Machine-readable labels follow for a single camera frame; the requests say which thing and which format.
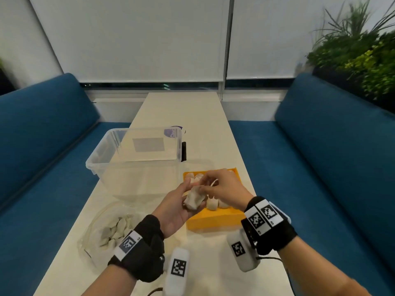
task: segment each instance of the clear plastic bag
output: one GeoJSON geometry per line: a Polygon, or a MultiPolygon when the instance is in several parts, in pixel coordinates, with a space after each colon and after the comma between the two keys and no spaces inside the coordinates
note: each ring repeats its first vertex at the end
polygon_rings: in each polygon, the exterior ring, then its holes
{"type": "Polygon", "coordinates": [[[107,205],[96,214],[84,235],[77,242],[80,258],[89,265],[92,271],[100,274],[107,266],[114,253],[114,249],[103,250],[99,247],[102,230],[116,217],[130,216],[131,227],[136,225],[147,215],[138,212],[133,203],[117,201],[107,205]]]}

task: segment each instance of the purple label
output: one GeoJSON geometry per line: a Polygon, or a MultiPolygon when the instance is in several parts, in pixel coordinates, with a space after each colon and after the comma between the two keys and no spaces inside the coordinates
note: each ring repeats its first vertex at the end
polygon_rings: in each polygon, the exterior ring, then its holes
{"type": "Polygon", "coordinates": [[[165,129],[164,134],[166,137],[175,138],[176,133],[174,129],[165,129]]]}

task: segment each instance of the yellow tray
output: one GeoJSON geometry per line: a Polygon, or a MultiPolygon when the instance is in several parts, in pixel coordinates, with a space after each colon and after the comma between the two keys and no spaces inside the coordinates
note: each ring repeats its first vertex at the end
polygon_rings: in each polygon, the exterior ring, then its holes
{"type": "MultiPolygon", "coordinates": [[[[237,178],[240,180],[237,168],[231,168],[237,178]]],[[[205,174],[207,171],[193,171],[196,174],[205,174]]],[[[183,178],[191,173],[191,171],[183,173],[183,178]]],[[[204,208],[199,214],[196,214],[186,222],[186,228],[192,231],[199,230],[220,230],[220,229],[234,229],[235,227],[241,227],[240,221],[244,219],[244,213],[238,209],[227,208],[216,211],[210,211],[204,208]]]]}

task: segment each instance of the white roller blind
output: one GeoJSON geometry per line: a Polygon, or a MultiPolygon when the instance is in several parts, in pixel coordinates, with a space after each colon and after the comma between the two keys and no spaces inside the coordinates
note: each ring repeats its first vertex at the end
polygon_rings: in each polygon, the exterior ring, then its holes
{"type": "MultiPolygon", "coordinates": [[[[235,0],[227,78],[294,77],[313,46],[309,32],[322,26],[323,7],[336,16],[343,1],[348,10],[359,0],[235,0]]],[[[371,0],[368,28],[392,1],[371,0]]]]}
{"type": "Polygon", "coordinates": [[[31,0],[80,82],[223,79],[229,0],[31,0]]]}

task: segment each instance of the potted plant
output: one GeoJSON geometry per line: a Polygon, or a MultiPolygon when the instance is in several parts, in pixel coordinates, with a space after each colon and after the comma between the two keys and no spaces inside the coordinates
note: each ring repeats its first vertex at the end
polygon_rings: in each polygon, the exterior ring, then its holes
{"type": "Polygon", "coordinates": [[[395,113],[395,33],[379,35],[395,25],[389,23],[395,17],[395,0],[383,18],[363,32],[369,2],[350,4],[343,19],[343,6],[336,19],[325,9],[331,28],[318,30],[322,35],[307,58],[315,76],[395,113]]]}
{"type": "Polygon", "coordinates": [[[4,72],[2,61],[0,60],[0,95],[7,94],[14,90],[15,88],[10,80],[7,78],[4,72]]]}

